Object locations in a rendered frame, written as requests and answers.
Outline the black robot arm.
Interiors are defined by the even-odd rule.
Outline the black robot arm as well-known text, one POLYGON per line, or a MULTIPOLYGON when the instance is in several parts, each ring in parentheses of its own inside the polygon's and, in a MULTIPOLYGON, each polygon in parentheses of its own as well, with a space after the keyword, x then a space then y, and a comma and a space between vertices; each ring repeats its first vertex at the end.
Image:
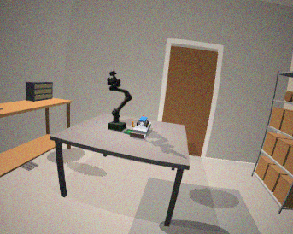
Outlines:
POLYGON ((132 96, 131 94, 128 92, 128 90, 122 90, 122 89, 119 89, 119 88, 115 88, 115 83, 113 82, 112 78, 107 78, 108 80, 108 85, 110 85, 109 87, 109 90, 110 91, 118 91, 118 92, 124 92, 125 94, 125 98, 124 98, 124 101, 117 107, 113 110, 112 112, 112 115, 114 116, 114 123, 118 123, 119 122, 119 112, 120 110, 124 107, 124 105, 129 102, 130 100, 132 100, 132 96), (111 84, 111 83, 114 83, 114 84, 111 84))

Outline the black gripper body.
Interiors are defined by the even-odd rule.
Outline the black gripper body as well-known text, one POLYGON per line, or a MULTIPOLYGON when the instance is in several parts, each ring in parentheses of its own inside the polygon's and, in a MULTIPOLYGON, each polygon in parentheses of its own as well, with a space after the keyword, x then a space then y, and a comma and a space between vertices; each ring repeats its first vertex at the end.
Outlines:
MULTIPOLYGON (((115 71, 109 72, 110 76, 112 76, 111 73, 113 73, 113 72, 115 72, 115 71)), ((113 80, 114 83, 116 83, 118 81, 117 78, 114 75, 113 75, 112 80, 113 80)), ((111 84, 114 84, 114 83, 111 83, 111 84)), ((114 86, 115 86, 115 88, 121 87, 121 85, 114 85, 114 86)))

